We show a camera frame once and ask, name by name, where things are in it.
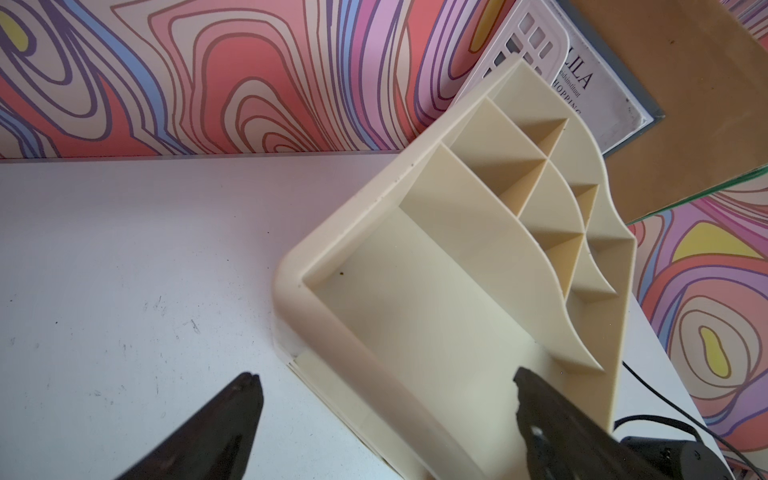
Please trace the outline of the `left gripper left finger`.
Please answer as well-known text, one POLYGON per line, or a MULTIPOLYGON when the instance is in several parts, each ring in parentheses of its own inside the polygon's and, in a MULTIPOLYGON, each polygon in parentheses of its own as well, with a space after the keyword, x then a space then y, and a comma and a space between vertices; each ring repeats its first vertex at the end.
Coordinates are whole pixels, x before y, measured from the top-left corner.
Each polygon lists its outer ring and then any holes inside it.
POLYGON ((264 405, 260 378, 243 372, 122 479, 241 479, 264 405))

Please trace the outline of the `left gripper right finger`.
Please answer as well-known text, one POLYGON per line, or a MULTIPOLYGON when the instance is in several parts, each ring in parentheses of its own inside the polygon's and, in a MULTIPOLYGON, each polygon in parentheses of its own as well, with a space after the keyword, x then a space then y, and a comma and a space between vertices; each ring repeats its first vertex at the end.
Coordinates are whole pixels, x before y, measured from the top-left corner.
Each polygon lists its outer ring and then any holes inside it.
POLYGON ((535 372, 514 375, 518 430, 531 479, 663 479, 535 372))

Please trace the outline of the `beige drawer organizer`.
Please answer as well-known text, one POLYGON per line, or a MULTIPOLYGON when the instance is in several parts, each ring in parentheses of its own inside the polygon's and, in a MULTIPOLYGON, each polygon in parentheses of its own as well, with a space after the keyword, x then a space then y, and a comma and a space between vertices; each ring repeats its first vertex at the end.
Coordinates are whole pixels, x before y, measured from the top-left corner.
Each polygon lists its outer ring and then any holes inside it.
POLYGON ((519 368, 605 431, 636 241, 586 124, 521 59, 281 261, 274 343, 405 479, 523 479, 519 368))

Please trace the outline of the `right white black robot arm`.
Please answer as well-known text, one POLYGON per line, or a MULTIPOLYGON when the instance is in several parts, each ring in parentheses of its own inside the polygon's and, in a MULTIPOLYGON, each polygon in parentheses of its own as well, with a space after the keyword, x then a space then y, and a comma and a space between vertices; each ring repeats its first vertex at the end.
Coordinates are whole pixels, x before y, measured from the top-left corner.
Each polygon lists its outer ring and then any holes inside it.
POLYGON ((730 470, 697 441, 625 437, 620 443, 671 479, 728 480, 730 470))

